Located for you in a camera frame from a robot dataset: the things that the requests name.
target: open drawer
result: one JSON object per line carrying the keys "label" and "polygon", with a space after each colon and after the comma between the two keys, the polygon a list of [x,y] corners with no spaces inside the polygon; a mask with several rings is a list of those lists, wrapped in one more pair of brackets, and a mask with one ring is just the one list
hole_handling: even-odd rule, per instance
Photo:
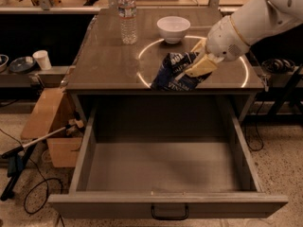
{"label": "open drawer", "polygon": [[227,96],[104,95],[91,112],[65,218],[266,218],[286,196],[262,192]]}

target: clear water bottle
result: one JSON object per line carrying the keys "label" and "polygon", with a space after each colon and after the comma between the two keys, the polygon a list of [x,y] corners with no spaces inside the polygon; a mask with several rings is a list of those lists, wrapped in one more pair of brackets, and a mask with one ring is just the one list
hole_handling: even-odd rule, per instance
{"label": "clear water bottle", "polygon": [[137,41],[135,0],[117,0],[117,6],[122,41],[125,44],[134,44]]}

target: speckled floor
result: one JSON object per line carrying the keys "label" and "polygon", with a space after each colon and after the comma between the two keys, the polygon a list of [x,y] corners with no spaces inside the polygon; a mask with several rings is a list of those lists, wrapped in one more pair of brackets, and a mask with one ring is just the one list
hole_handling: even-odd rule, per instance
{"label": "speckled floor", "polygon": [[[0,108],[0,129],[19,139],[23,126],[27,122],[34,104],[16,102]],[[260,142],[254,125],[247,126],[248,142],[252,148],[258,148]],[[28,214],[24,207],[29,190],[42,180],[36,166],[29,162],[14,187],[14,197],[0,201],[0,227],[14,226],[117,226],[117,227],[299,227],[303,223],[303,122],[301,124],[258,123],[258,131],[264,142],[264,149],[252,152],[258,175],[266,193],[283,194],[289,197],[289,203],[267,219],[194,219],[185,221],[156,221],[132,219],[63,219],[47,203],[36,214]],[[0,154],[18,146],[17,142],[0,132]],[[68,189],[72,176],[70,168],[55,168],[42,154],[47,149],[43,143],[36,147],[31,159],[37,163],[45,178],[60,178],[63,191]],[[0,167],[0,192],[2,194],[9,179],[7,169]],[[51,192],[59,192],[57,182],[49,182]],[[45,199],[45,184],[32,192],[26,208],[34,212]]]}

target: white cup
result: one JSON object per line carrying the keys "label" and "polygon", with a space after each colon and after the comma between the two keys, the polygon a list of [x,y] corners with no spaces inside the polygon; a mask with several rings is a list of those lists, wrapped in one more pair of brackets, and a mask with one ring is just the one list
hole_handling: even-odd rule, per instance
{"label": "white cup", "polygon": [[51,68],[51,63],[46,50],[38,50],[32,55],[32,57],[36,62],[38,62],[42,70],[49,70]]}

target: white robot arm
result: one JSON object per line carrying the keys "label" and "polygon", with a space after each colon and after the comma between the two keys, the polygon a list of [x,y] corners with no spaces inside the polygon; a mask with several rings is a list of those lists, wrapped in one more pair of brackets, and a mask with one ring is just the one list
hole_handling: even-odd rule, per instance
{"label": "white robot arm", "polygon": [[218,61],[234,61],[256,42],[302,23],[303,0],[250,0],[210,29],[202,45],[203,55],[199,56],[199,60],[202,56],[204,59],[196,60],[186,73],[197,77],[208,71],[203,67],[214,68]]}

